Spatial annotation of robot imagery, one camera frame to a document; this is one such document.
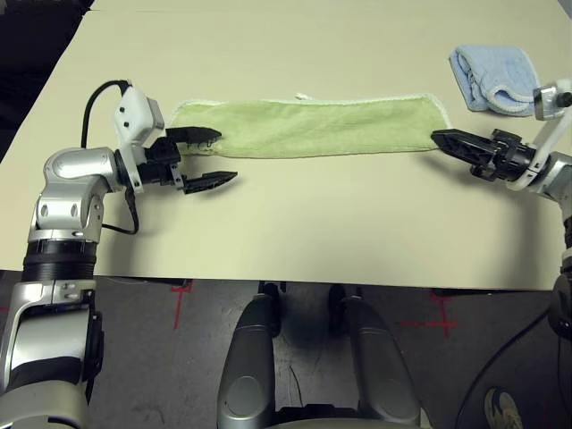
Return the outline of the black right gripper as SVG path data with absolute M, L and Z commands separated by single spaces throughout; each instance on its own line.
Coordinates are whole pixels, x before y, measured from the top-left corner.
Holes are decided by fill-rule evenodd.
M 486 181 L 516 181 L 537 152 L 517 134 L 500 129 L 489 139 L 457 129 L 435 130 L 431 139 L 446 155 L 472 164 L 471 174 Z

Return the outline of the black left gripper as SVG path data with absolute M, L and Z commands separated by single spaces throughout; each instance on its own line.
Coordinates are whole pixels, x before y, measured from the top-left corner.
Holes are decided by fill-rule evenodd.
M 172 186 L 185 194 L 193 194 L 218 188 L 237 177 L 237 172 L 219 171 L 204 173 L 193 179 L 182 178 L 179 169 L 181 153 L 177 143 L 212 144 L 223 136 L 220 131 L 189 126 L 169 128 L 165 134 L 167 138 L 159 138 L 151 147 L 144 149 L 146 161 L 137 167 L 143 185 Z

